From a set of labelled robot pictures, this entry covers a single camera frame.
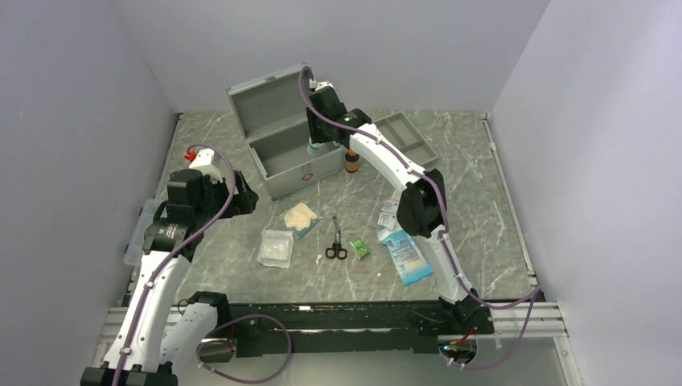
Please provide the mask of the grey metal medicine case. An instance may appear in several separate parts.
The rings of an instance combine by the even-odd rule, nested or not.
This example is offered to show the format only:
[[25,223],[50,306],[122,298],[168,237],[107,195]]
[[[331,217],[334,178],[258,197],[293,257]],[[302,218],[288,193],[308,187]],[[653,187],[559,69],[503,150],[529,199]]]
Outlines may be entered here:
[[301,64],[227,90],[238,125],[271,199],[343,169],[344,148],[333,142],[309,151],[306,105],[299,93]]

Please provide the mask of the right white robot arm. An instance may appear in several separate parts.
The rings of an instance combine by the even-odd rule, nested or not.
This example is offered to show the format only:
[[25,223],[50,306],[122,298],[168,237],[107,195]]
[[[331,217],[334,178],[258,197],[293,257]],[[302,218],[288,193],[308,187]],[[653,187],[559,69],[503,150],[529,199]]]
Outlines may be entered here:
[[348,111],[333,87],[315,90],[298,82],[313,142],[336,142],[357,153],[392,184],[398,195],[396,219],[432,269],[440,313],[454,334],[490,334],[491,312],[478,298],[450,242],[444,179],[426,170],[392,144],[360,109]]

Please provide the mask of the brown bottle orange cap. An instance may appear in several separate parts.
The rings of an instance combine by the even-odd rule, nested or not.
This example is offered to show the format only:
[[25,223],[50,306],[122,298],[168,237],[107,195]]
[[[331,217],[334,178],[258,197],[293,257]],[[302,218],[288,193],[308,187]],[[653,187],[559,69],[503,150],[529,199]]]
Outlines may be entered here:
[[360,156],[354,150],[348,150],[345,154],[344,169],[347,173],[355,173],[359,169]]

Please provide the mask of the grey plastic divider tray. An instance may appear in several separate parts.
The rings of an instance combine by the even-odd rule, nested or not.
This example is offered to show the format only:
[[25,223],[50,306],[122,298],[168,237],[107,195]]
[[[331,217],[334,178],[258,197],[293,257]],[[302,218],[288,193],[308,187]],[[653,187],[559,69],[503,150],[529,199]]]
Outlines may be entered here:
[[411,161],[427,167],[438,160],[433,147],[402,112],[382,117],[374,123],[379,132]]

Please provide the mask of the white bottle green label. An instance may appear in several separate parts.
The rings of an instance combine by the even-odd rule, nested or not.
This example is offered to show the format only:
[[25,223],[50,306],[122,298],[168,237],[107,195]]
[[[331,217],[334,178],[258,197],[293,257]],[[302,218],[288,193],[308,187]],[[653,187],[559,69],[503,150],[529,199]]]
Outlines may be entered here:
[[319,156],[323,152],[323,144],[313,142],[311,138],[308,138],[306,151],[312,156]]

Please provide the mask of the blue white medical pouch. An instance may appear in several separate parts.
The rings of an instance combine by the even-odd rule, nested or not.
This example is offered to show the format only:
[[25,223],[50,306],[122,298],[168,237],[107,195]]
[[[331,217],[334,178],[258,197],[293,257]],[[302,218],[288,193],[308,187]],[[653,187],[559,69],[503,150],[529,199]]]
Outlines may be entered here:
[[403,229],[383,228],[377,239],[386,247],[404,285],[411,285],[433,273],[413,238]]

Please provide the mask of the clear gauze pad packet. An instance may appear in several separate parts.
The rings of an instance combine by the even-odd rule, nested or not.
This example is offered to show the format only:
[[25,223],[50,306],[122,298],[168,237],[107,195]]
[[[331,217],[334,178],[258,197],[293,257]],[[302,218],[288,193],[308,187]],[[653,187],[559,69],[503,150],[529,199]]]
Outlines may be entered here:
[[288,269],[291,264],[294,234],[291,231],[265,229],[257,252],[257,262],[264,267]]

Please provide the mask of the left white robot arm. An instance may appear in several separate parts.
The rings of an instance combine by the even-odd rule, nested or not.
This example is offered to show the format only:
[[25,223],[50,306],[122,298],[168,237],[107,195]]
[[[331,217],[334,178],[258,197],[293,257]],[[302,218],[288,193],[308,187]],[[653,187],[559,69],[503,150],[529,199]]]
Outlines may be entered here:
[[123,323],[101,364],[84,369],[82,385],[176,385],[177,370],[201,339],[230,329],[227,296],[210,291],[194,293],[179,322],[166,325],[206,224],[252,213],[259,196],[238,170],[231,184],[219,173],[179,170],[167,193],[145,231],[140,276]]

